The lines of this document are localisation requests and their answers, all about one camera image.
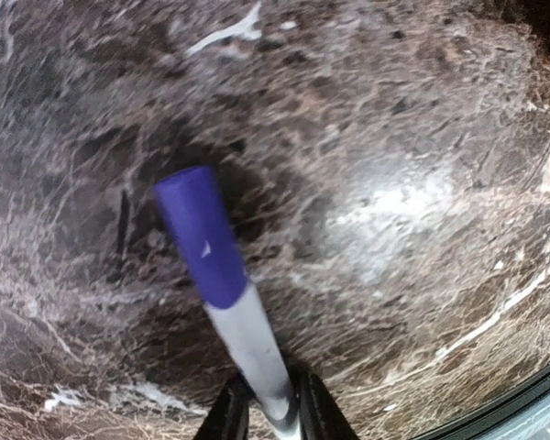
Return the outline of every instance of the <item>blue cap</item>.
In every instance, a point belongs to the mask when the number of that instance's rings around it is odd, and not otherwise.
[[[155,185],[155,193],[202,298],[219,309],[230,308],[248,279],[212,169],[173,174]]]

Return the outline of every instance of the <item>marker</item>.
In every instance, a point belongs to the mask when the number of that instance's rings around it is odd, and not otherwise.
[[[275,435],[301,440],[292,383],[209,167],[155,185],[163,219],[187,261],[214,328],[255,392]]]

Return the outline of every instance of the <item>black rim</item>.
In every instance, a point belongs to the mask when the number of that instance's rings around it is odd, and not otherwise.
[[[476,411],[413,440],[466,440],[505,423],[550,392],[550,365]]]

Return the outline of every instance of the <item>white marker barrel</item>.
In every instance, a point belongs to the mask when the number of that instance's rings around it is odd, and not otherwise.
[[[289,374],[244,260],[212,170],[196,167],[155,186],[164,221],[186,259],[214,328],[279,439],[301,440]]]

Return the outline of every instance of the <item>granite surface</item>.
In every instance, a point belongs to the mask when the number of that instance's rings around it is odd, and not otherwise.
[[[151,186],[197,164],[363,439],[550,361],[550,60],[514,2],[0,0],[0,440],[193,437],[234,369]]]

